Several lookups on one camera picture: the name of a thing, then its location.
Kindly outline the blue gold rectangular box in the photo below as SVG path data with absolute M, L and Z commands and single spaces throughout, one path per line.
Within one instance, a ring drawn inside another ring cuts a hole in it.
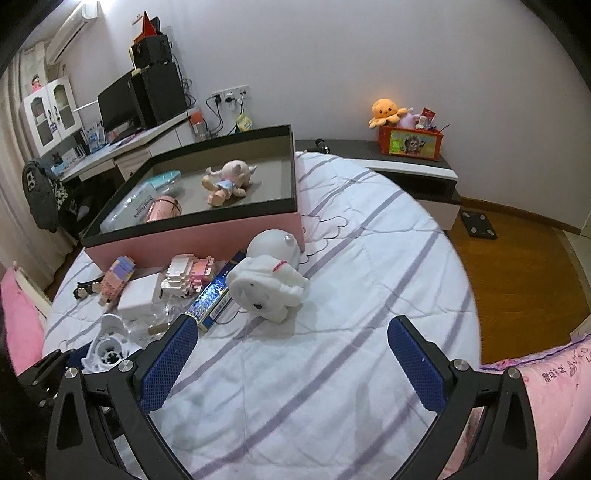
M 205 333 L 211 329 L 218 316 L 228 305 L 230 297 L 226 286 L 226 277 L 244 258 L 245 251 L 238 251 L 221 267 L 214 280 L 204 287 L 197 299 L 193 300 L 185 311 L 188 317 L 197 322 L 197 327 L 201 332 Z

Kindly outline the white power adapter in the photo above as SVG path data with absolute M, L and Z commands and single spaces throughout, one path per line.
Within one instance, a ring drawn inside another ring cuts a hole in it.
M 117 311 L 125 320 L 136 320 L 152 312 L 152 307 L 162 297 L 161 282 L 164 275 L 160 272 L 130 280 L 123 289 L 117 305 Z

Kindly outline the white pink block figure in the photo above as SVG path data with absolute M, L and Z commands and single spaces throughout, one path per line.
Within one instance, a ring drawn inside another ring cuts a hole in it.
M 211 256 L 179 254 L 171 259 L 160 287 L 167 296 L 188 298 L 200 294 L 215 274 L 215 260 Z

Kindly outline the pink purple block figure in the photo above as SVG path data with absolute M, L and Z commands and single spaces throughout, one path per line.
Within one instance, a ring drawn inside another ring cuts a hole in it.
M 134 261 L 128 256 L 119 256 L 100 282 L 99 304 L 106 305 L 117 300 L 134 271 Z

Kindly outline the white astronaut figure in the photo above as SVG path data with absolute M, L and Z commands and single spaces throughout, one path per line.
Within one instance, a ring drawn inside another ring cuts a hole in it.
M 256 235 L 246 256 L 225 279 L 231 299 L 243 310 L 281 323 L 308 293 L 308 279 L 298 266 L 301 249 L 293 234 L 270 229 Z

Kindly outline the clear plastic floss box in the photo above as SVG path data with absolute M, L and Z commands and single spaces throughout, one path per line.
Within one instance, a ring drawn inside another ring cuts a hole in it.
M 101 222 L 100 232 L 109 233 L 142 223 L 156 197 L 157 191 L 150 183 L 136 186 Z

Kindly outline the rose gold metal cup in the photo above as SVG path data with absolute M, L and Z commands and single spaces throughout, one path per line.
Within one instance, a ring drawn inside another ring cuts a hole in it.
M 148 209 L 145 222 L 154 222 L 159 220 L 166 220 L 175 218 L 181 215 L 181 207 L 179 202 L 171 196 L 160 195 L 158 196 L 150 208 Z

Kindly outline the teal oval case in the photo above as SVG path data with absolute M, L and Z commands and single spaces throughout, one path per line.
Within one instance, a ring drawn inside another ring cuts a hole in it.
M 156 191 L 164 191 L 170 188 L 180 178 L 181 172 L 179 170 L 168 170 L 148 178 L 145 184 L 151 185 Z

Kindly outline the pink haired doll figure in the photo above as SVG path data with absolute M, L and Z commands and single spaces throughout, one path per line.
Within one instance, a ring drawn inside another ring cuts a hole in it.
M 256 168 L 256 165 L 249 165 L 240 159 L 228 161 L 216 171 L 208 167 L 201 178 L 202 186 L 209 192 L 207 204 L 219 207 L 232 197 L 245 198 Z

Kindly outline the clear glass skull bottle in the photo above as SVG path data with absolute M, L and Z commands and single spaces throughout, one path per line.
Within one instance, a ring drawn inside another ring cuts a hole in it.
M 139 316 L 126 323 L 130 339 L 141 347 L 160 339 L 180 315 L 177 306 L 165 306 L 163 309 Z

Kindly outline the striped white bed cover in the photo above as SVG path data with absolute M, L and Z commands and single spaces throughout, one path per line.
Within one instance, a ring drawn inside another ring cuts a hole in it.
M 389 348 L 398 315 L 481 362 L 467 274 L 418 202 L 335 156 L 299 155 L 297 185 L 308 298 L 280 324 L 229 305 L 152 414 L 196 479 L 392 477 L 433 419 Z

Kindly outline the pink printed pillow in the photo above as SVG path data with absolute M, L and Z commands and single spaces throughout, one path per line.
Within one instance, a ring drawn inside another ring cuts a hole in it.
M 481 367 L 500 374 L 520 370 L 536 428 L 540 479 L 566 460 L 590 419 L 590 337 L 521 358 Z

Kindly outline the black and white low cabinet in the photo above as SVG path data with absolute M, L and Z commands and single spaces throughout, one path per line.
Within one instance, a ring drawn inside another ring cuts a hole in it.
M 453 228 L 460 211 L 461 197 L 457 191 L 459 177 L 449 163 L 389 156 L 380 151 L 376 141 L 325 141 L 332 155 L 353 160 L 360 166 L 382 174 L 417 200 L 443 230 Z M 315 140 L 297 140 L 298 151 L 315 152 Z

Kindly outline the dark jacket on chair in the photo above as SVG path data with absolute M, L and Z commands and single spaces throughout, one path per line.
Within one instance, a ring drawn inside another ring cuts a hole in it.
M 37 227 L 56 233 L 60 210 L 68 200 L 68 192 L 61 181 L 33 159 L 22 170 L 22 187 Z

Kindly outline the white air conditioner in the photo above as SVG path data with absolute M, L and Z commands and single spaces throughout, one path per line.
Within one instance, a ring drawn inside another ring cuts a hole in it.
M 82 1 L 59 27 L 45 50 L 45 60 L 55 65 L 87 24 L 98 18 L 98 1 Z

